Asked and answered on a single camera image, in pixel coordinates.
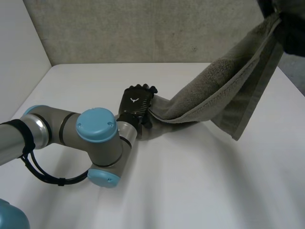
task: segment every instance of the black hand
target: black hand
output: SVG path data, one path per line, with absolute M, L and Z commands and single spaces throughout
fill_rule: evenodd
M 274 36 L 285 53 L 305 57 L 305 19 L 297 15 L 281 13 L 282 22 L 274 31 Z
M 151 128 L 152 124 L 147 113 L 155 93 L 158 93 L 157 89 L 147 84 L 130 86 L 124 91 L 119 114 L 132 114 L 143 126 Z

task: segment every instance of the black cable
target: black cable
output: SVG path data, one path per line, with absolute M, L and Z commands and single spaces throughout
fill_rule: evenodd
M 51 176 L 50 174 L 48 174 L 46 171 L 44 171 L 38 164 L 35 155 L 33 152 L 30 152 L 30 156 L 32 158 L 32 161 L 34 163 L 34 165 L 36 166 L 36 168 L 41 172 L 37 171 L 37 169 L 35 169 L 35 167 L 31 164 L 31 162 L 28 159 L 28 155 L 24 155 L 21 157 L 21 160 L 24 162 L 26 168 L 28 168 L 28 170 L 39 180 L 41 180 L 42 182 L 48 183 L 48 184 L 55 184 L 58 186 L 64 186 L 64 185 L 73 185 L 76 183 L 79 183 L 81 181 L 83 181 L 88 174 L 88 171 L 80 174 L 77 177 L 73 177 L 73 178 L 69 178 L 69 179 L 65 179 L 65 178 L 56 178 Z

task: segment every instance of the white tabletop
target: white tabletop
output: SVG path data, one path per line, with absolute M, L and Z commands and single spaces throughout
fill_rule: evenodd
M 170 99 L 207 65 L 58 65 L 14 118 L 35 104 L 116 114 L 130 85 L 154 85 Z M 304 116 L 305 98 L 276 69 L 238 142 L 211 122 L 139 142 L 114 189 L 45 184 L 14 160 L 0 167 L 0 198 L 22 209 L 32 229 L 303 229 Z M 91 164 L 85 152 L 55 144 L 36 155 L 58 177 Z

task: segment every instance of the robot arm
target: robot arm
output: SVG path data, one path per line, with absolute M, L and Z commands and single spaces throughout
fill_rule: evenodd
M 33 149 L 56 143 L 88 153 L 92 166 L 82 179 L 79 176 L 78 182 L 88 177 L 100 187 L 115 187 L 137 137 L 138 125 L 151 127 L 147 112 L 154 93 L 155 87 L 146 84 L 126 89 L 117 120 L 104 108 L 78 114 L 45 105 L 33 106 L 20 119 L 0 125 L 0 165 L 20 157 L 40 180 L 60 186 L 73 184 L 66 179 L 59 183 L 45 181 L 42 174 L 35 174 L 29 166 L 27 156 L 33 156 Z

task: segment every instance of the concrete wall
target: concrete wall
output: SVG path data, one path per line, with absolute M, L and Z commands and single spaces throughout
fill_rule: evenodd
M 50 67 L 22 0 L 0 0 L 0 123 L 14 115 Z
M 24 0 L 52 65 L 211 62 L 263 17 L 256 0 Z

